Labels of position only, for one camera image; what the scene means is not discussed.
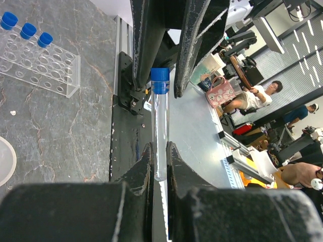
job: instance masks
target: marble tabletop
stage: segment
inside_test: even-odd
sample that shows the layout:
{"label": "marble tabletop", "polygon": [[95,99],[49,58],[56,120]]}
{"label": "marble tabletop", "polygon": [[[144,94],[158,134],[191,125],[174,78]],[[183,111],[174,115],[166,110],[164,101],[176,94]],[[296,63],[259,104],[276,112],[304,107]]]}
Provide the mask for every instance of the marble tabletop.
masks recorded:
{"label": "marble tabletop", "polygon": [[23,183],[108,181],[116,23],[89,0],[10,0],[5,11],[79,54],[81,87],[68,99],[0,74],[0,136],[17,154],[0,200]]}

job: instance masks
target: test tube rack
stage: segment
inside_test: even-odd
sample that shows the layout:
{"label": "test tube rack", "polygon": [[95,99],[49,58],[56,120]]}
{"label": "test tube rack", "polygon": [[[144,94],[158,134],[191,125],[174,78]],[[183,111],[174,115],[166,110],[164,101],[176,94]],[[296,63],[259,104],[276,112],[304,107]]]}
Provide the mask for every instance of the test tube rack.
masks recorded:
{"label": "test tube rack", "polygon": [[[7,45],[3,48],[4,51],[9,48],[20,31],[21,27],[17,25],[11,30]],[[26,47],[32,48],[37,44],[38,38],[37,35],[31,37]],[[81,56],[51,43],[35,64],[28,68],[22,64],[22,59],[25,58],[24,53],[17,55],[19,56],[16,61],[10,61],[13,63],[12,67],[6,72],[0,69],[0,73],[64,95],[67,98],[70,98],[80,88]],[[0,58],[9,61],[4,57],[4,53],[0,53]]]}

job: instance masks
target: handbag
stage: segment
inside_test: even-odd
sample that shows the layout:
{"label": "handbag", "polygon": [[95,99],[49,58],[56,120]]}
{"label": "handbag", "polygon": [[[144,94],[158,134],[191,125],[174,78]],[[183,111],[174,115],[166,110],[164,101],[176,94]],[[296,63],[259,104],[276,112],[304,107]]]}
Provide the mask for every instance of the handbag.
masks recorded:
{"label": "handbag", "polygon": [[[222,83],[213,87],[215,81],[222,78]],[[223,103],[232,100],[236,95],[228,80],[223,76],[215,77],[212,81],[211,88],[206,93],[206,98],[212,107],[218,107]]]}

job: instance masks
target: desk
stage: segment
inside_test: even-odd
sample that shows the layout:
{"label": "desk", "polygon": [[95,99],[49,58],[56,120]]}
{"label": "desk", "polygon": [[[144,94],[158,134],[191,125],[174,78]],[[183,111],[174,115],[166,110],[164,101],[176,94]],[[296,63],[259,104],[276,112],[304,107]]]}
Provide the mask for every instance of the desk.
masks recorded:
{"label": "desk", "polygon": [[230,62],[234,68],[234,70],[237,72],[241,82],[244,84],[244,86],[248,89],[251,88],[251,85],[249,81],[247,80],[246,76],[244,75],[243,71],[241,70],[237,58],[233,55],[230,57]]}

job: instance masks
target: blue cap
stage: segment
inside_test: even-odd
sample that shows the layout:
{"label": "blue cap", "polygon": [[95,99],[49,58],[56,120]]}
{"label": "blue cap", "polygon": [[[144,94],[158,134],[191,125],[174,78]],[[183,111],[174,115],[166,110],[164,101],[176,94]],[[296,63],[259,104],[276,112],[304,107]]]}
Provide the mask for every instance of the blue cap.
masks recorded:
{"label": "blue cap", "polygon": [[46,32],[43,32],[37,41],[37,44],[42,47],[46,48],[52,42],[52,36]]}
{"label": "blue cap", "polygon": [[151,68],[150,78],[152,91],[155,94],[167,94],[169,91],[170,69]]}
{"label": "blue cap", "polygon": [[16,15],[10,12],[5,12],[2,16],[0,25],[5,30],[12,30],[12,28],[16,25],[17,22],[18,18],[16,17]]}
{"label": "blue cap", "polygon": [[30,39],[36,33],[36,27],[32,24],[25,23],[20,31],[20,36],[24,39]]}

